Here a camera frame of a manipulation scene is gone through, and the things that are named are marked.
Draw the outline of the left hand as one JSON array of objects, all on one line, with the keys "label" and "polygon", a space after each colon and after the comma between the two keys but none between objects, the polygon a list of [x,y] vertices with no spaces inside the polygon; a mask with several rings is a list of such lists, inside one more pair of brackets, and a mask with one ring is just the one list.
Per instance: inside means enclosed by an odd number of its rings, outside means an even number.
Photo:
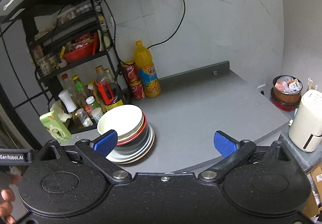
[{"label": "left hand", "polygon": [[11,215],[13,211],[12,202],[15,201],[15,194],[9,185],[17,185],[21,179],[21,175],[1,172],[1,218],[6,223],[16,223],[14,217]]}]

